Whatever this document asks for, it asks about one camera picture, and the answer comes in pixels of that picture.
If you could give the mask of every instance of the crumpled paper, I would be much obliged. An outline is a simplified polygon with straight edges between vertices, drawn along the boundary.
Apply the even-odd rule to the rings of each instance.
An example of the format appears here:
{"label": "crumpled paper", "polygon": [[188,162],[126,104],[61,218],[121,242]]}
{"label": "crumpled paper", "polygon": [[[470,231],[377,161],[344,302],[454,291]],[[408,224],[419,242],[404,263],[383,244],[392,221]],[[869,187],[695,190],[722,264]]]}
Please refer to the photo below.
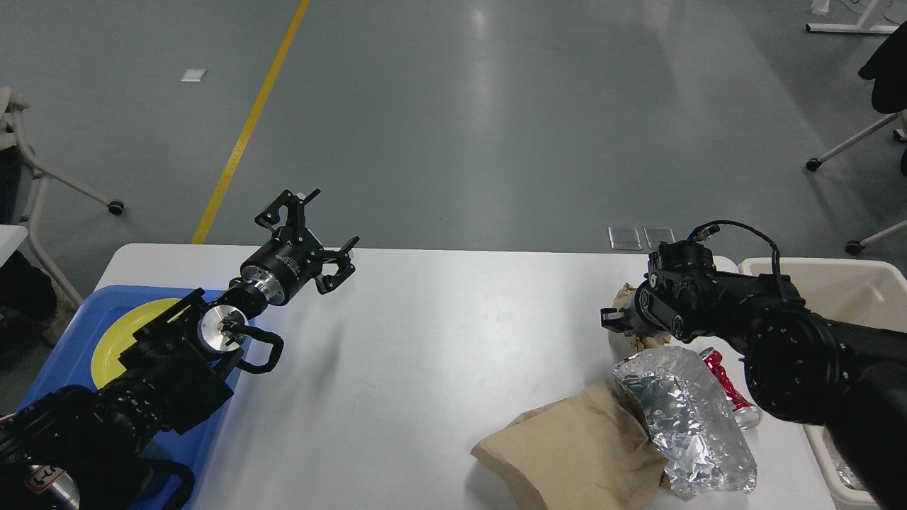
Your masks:
{"label": "crumpled paper", "polygon": [[[636,287],[625,283],[623,287],[618,290],[618,295],[614,298],[614,304],[612,305],[615,309],[624,309],[629,305],[631,299],[633,299],[633,292],[636,291]],[[637,352],[642,352],[647,348],[661,347],[668,344],[671,341],[671,336],[668,333],[665,333],[664,337],[652,338],[652,337],[640,337],[639,335],[630,335],[627,337],[631,347],[636,349]]]}
{"label": "crumpled paper", "polygon": [[655,498],[666,460],[608,382],[523,413],[471,452],[522,510],[634,510]]}

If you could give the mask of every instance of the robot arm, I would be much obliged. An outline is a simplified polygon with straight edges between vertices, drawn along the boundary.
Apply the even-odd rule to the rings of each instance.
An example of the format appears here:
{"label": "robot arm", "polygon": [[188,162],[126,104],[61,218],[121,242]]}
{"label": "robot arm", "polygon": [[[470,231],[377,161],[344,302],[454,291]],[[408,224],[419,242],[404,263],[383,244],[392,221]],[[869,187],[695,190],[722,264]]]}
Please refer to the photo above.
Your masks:
{"label": "robot arm", "polygon": [[654,337],[670,332],[727,341],[744,356],[746,384],[756,403],[786,421],[824,425],[844,459],[884,508],[902,507],[907,469],[907,334],[825,319],[805,307],[781,275],[717,271],[699,241],[714,221],[687,240],[649,254],[649,272],[630,304],[603,309],[604,328]]}
{"label": "robot arm", "polygon": [[[234,368],[261,374],[277,365],[283,340],[249,326],[251,319],[269,304],[287,304],[309,280],[325,294],[356,270],[357,237],[325,250],[306,228],[304,207],[317,194],[283,191],[256,217],[272,235],[243,262],[241,276],[212,302],[196,289],[136,331],[136,343],[120,355],[121,376],[96,392],[63,387],[0,421],[2,507],[126,508],[152,471],[182,479],[167,508],[185,505],[192,472],[138,455],[159,431],[184,434],[227,402]],[[288,217],[278,226],[282,207]],[[336,264],[336,274],[322,274],[326,264]],[[265,364],[242,359],[248,338],[270,344]]]}

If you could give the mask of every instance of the chair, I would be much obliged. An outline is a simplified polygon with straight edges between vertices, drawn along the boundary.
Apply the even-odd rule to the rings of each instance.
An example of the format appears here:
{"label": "chair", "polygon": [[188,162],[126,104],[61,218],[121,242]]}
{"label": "chair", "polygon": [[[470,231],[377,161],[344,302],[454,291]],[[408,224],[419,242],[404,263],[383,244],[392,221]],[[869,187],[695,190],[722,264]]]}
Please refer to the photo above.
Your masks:
{"label": "chair", "polygon": [[[822,163],[895,119],[900,119],[904,130],[907,130],[907,113],[905,112],[907,110],[907,23],[889,35],[879,49],[875,50],[866,65],[860,69],[859,75],[864,80],[875,80],[873,109],[878,113],[886,113],[886,115],[831,151],[818,158],[810,159],[806,162],[807,170],[815,172]],[[907,142],[907,134],[902,130],[895,130],[894,139],[898,142]],[[901,157],[901,173],[907,176],[907,149],[904,150]],[[848,241],[844,250],[851,255],[857,255],[870,244],[904,228],[907,228],[907,221],[902,221],[864,240]]]}
{"label": "chair", "polygon": [[[44,202],[47,198],[51,180],[56,179],[81,194],[104,204],[110,214],[121,215],[125,210],[125,205],[122,201],[112,200],[76,179],[60,173],[35,157],[34,151],[25,137],[22,111],[28,106],[28,102],[23,96],[13,93],[8,87],[0,88],[0,151],[15,147],[18,152],[17,159],[22,163],[23,178],[18,180],[15,201],[26,204],[17,205],[15,214],[7,211],[6,220],[11,223],[28,222],[27,239],[34,256],[47,269],[51,278],[63,289],[66,298],[73,303],[73,307],[77,308],[82,304],[82,296],[79,295],[73,284],[63,275],[60,268],[47,254],[39,237]],[[9,113],[10,122],[6,121],[4,113]],[[17,176],[13,177],[11,181],[15,181]],[[30,196],[32,195],[31,184],[34,181],[38,181],[38,183],[35,187],[34,196]]]}

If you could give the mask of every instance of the crumpled aluminum foil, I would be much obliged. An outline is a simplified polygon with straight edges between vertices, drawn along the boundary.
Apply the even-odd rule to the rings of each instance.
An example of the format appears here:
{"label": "crumpled aluminum foil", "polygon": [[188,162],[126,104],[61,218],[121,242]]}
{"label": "crumpled aluminum foil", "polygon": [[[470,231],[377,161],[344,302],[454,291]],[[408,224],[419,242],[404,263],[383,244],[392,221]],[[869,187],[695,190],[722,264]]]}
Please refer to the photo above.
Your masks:
{"label": "crumpled aluminum foil", "polygon": [[724,390],[706,364],[682,347],[646,349],[613,370],[641,407],[665,474],[681,499],[713,490],[756,488],[756,460]]}

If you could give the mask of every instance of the white table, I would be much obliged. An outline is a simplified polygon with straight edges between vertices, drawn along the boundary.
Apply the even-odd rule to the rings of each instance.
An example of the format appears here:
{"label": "white table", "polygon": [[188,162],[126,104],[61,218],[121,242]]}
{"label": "white table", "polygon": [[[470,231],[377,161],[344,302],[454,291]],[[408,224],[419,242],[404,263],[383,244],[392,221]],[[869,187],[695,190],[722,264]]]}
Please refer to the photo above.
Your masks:
{"label": "white table", "polygon": [[0,264],[6,262],[28,236],[28,229],[19,225],[0,225]]}
{"label": "white table", "polygon": [[[219,289],[254,249],[132,244],[98,288]],[[628,346],[601,328],[599,310],[642,280],[646,256],[354,252],[356,274],[336,292],[308,285],[259,318],[287,342],[283,358],[239,379],[193,507],[516,508],[470,448],[608,376]],[[745,391],[727,345],[693,347],[713,343]],[[661,491],[650,508],[834,508],[800,426],[766,416],[745,436],[759,465],[752,495],[684,503]]]}

